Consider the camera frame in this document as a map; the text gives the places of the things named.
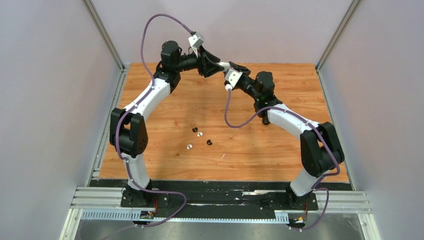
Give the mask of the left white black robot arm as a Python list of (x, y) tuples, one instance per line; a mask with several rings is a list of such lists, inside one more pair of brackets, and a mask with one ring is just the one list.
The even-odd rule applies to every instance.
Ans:
[(149, 206), (155, 194), (144, 159), (149, 141), (147, 119), (158, 104), (175, 90), (181, 80), (181, 72), (197, 70), (200, 76), (207, 78), (226, 72), (231, 66), (203, 46), (192, 53), (183, 54), (178, 43), (173, 40), (162, 44), (160, 58), (146, 89), (127, 106), (115, 108), (110, 114), (109, 141), (124, 162), (128, 175), (125, 189), (142, 207)]

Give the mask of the white earbud charging case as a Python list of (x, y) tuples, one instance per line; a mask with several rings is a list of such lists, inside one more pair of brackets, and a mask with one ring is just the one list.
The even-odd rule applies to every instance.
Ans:
[(224, 61), (219, 62), (218, 65), (220, 66), (221, 72), (226, 72), (231, 67), (229, 62), (224, 62)]

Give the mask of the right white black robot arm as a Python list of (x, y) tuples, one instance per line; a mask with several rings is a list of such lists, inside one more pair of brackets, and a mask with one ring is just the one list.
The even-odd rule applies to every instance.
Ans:
[(260, 71), (255, 78), (251, 71), (233, 62), (223, 64), (225, 89), (230, 93), (240, 89), (254, 100), (255, 116), (263, 124), (281, 127), (300, 142), (302, 168), (291, 181), (286, 204), (298, 209), (306, 201), (306, 195), (315, 190), (326, 177), (340, 174), (345, 155), (335, 126), (330, 122), (319, 123), (308, 119), (283, 104), (275, 95), (273, 74)]

